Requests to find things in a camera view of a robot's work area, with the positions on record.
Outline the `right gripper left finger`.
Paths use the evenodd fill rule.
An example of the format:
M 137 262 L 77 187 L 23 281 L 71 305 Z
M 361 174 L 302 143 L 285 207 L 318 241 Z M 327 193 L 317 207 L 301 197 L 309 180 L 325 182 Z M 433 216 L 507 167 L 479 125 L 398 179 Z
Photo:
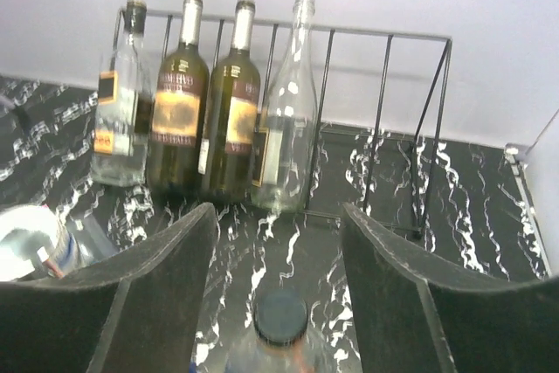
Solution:
M 2 371 L 187 371 L 216 242 L 203 203 L 63 278 L 4 282 Z

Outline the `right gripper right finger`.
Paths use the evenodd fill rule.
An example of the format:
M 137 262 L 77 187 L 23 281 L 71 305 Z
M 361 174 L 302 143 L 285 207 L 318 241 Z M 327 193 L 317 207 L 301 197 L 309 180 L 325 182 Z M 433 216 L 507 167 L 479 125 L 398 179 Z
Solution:
M 342 255 L 366 372 L 555 372 L 558 280 L 458 266 L 342 207 Z

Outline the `blue square glass bottle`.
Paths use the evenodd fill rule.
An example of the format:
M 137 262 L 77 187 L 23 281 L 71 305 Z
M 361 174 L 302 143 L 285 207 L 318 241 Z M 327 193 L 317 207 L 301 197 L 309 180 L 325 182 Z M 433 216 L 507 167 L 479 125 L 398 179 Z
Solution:
M 92 216 L 62 221 L 46 205 L 1 209 L 1 281 L 62 278 L 119 249 Z

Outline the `clear round bottle cork stopper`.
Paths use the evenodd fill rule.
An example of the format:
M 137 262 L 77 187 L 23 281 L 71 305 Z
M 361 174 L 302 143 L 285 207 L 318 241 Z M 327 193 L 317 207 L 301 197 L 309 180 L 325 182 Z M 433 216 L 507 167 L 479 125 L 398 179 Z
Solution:
M 333 349 L 309 317 L 306 301 L 292 288 L 259 294 L 252 304 L 252 327 L 231 344 L 224 371 L 336 372 Z

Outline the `tall clear bottle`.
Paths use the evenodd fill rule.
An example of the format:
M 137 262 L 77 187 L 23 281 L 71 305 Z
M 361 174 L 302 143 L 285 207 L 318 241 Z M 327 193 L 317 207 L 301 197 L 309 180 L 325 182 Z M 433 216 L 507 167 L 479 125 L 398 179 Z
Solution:
M 311 66 L 314 0 L 295 0 L 281 66 L 255 133 L 251 201 L 275 214 L 303 209 L 312 174 L 317 95 Z

